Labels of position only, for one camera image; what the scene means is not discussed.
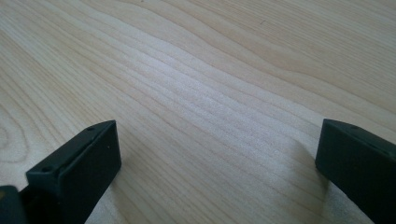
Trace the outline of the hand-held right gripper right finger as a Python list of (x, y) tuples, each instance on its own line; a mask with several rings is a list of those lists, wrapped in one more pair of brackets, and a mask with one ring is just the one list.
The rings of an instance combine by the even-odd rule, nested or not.
[(396, 224), (396, 145), (358, 126), (325, 119), (317, 169), (375, 224)]

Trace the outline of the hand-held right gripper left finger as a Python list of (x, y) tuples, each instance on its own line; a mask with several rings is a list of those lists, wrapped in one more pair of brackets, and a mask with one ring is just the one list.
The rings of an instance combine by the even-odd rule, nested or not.
[(84, 224), (121, 167), (114, 120), (86, 128), (26, 172), (31, 224)]

